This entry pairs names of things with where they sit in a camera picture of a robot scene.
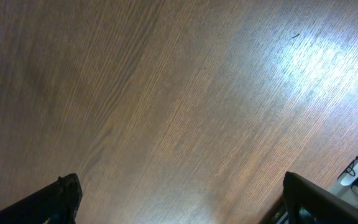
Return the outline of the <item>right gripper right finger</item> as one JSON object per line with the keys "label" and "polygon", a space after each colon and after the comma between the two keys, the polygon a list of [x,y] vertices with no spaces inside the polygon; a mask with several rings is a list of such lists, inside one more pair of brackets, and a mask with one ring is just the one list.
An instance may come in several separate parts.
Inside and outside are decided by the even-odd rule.
{"label": "right gripper right finger", "polygon": [[283,200],[289,223],[358,224],[358,209],[304,177],[286,172]]}

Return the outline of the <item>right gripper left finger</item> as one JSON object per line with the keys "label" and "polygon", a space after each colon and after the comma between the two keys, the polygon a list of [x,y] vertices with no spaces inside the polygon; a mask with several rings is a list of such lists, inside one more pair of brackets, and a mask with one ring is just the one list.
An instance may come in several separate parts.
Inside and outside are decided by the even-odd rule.
{"label": "right gripper left finger", "polygon": [[76,173],[57,181],[0,211],[0,224],[75,224],[83,193]]}

